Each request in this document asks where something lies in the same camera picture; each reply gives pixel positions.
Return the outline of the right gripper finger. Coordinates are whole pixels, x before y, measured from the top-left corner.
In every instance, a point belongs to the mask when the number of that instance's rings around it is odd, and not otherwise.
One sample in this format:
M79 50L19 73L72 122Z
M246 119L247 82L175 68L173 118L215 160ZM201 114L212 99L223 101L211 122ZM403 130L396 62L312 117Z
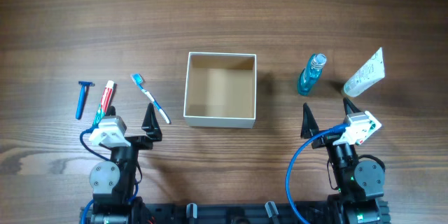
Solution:
M348 97L343 98L343 104L344 104L344 111L345 111L346 115L361 112L361 110L359 108L357 108Z
M310 139L319 133L319 126L315 117L307 103L303 104L303 120L300 137L303 139Z

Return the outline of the red white toothpaste tube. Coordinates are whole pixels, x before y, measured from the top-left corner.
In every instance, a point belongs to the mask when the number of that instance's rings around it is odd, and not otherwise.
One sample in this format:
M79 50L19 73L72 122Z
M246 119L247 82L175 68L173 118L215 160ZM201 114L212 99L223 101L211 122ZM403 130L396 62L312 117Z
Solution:
M101 101L98 106L97 112L95 114L94 120L92 125L97 126L101 119L106 115L106 112L109 108L109 104L112 98L112 94L114 91L115 82L112 80L109 80L105 86L105 89L103 91L103 94L101 96Z

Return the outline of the green white small box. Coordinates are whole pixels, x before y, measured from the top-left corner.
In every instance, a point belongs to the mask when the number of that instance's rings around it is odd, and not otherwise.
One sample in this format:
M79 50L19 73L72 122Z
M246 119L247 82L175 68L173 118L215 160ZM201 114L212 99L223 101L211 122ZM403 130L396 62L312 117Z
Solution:
M357 140L356 145L363 144L369 137L371 137L377 130L379 130L382 127L382 124L376 119L371 112L365 111L366 116L368 117L370 121L370 128L365 133L365 136L363 138L360 138Z

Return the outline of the white lotion tube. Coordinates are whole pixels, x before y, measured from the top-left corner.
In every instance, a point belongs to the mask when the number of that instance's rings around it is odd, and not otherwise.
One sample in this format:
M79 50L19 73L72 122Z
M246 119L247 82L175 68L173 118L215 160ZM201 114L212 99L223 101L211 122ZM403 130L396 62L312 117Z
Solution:
M383 50L379 48L357 72L344 84L343 93L357 97L368 88L385 78Z

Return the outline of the blue white toothbrush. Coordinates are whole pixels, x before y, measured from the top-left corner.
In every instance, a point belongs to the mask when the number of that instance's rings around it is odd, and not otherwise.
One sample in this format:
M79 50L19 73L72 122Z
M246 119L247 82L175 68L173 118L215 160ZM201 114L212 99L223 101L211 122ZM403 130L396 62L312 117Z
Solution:
M130 75L130 77L131 77L132 81L135 83L135 85L140 89L140 91L142 91L147 96L147 98L150 99L151 103L158 110L158 112L160 113L160 115L162 116L164 121L167 124L171 124L172 122L171 122L169 116L166 114L165 110L161 107L161 105L159 105L159 103L154 98L154 96L143 87L144 79L141 76L141 74L140 73L132 73Z

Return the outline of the blue mouthwash bottle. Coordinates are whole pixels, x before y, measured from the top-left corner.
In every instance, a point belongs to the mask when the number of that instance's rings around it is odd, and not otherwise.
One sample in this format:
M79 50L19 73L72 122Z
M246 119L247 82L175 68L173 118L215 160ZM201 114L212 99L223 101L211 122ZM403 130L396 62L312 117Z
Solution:
M297 91L302 96L307 96L312 87L322 74L322 70L326 65L327 58L324 54L313 54L306 67L303 69L297 81Z

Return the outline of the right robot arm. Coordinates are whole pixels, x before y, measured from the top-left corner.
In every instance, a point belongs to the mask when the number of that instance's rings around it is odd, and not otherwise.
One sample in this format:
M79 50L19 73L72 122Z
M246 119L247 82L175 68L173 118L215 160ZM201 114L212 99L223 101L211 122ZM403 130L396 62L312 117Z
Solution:
M347 127L311 143L313 149L327 150L327 168L334 174L336 186L332 189L337 193L325 201L296 202L295 207L308 223L390 223L388 202L382 200L386 166L373 155L358 155L355 149L382 124L348 98L343 104Z

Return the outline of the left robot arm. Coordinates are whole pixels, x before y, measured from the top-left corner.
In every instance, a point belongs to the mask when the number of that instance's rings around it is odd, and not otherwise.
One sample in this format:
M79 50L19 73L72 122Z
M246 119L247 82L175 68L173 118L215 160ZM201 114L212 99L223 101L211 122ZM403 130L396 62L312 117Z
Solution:
M94 146L101 146L111 152L104 157L90 148L89 152L102 161L90 172L89 182L92 187L92 199L81 211L81 223L155 223L150 210L139 197L141 173L138 156L142 150L150 150L155 142L162 140L162 131L154 112L154 105L146 109L140 136L125 136L127 126L111 107L106 115L90 129L80 134L80 142L85 134L90 135Z

